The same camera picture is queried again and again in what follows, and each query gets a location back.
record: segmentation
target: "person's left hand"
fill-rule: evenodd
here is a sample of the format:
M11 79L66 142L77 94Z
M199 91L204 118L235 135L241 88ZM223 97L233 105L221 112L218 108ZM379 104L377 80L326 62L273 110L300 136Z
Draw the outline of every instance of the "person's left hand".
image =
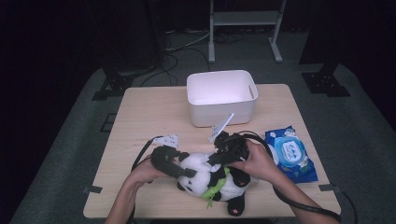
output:
M151 183L158 177L171 177L157 170L151 163L150 155L141 161L128 175L127 181L131 180L142 187L145 183Z

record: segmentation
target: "white shelf frame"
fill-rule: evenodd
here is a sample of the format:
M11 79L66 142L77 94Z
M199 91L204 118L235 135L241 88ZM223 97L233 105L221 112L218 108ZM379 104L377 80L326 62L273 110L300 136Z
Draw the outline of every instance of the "white shelf frame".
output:
M282 63L283 59L276 45L280 24L283 19L287 0L281 0L279 11L235 11L235 12L215 12L214 0L210 0L210 25L209 25L209 52L208 60L215 62L215 26L226 25L274 25L273 36L268 38L272 52L277 63Z

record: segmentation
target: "light blue plastic pack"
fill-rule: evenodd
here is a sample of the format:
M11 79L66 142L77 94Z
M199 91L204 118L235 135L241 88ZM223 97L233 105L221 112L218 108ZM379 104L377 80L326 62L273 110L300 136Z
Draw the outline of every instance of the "light blue plastic pack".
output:
M277 167L291 181L298 184L318 180L315 165L291 126L266 132L265 142L278 157Z

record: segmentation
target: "panda head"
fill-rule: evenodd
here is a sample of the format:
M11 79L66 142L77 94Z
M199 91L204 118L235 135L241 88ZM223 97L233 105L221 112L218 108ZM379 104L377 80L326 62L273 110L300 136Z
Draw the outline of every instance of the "panda head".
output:
M210 165L207 163L211 153L184 153L179 157L179 166L183 169L196 171L194 177L181 176L178 178L177 186L186 190L189 194L201 197L207 190L211 178L211 173L216 172L221 165Z

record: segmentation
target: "stuffed panda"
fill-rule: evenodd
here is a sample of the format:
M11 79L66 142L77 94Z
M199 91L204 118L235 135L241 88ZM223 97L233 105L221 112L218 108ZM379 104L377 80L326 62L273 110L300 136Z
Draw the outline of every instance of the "stuffed panda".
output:
M231 216L239 217L245 210L245 191L250 183L247 173L220 164L208 163L211 153L183 152L178 157L179 166L195 170L193 177L180 176L177 187L189 194L212 201L228 203L227 210Z

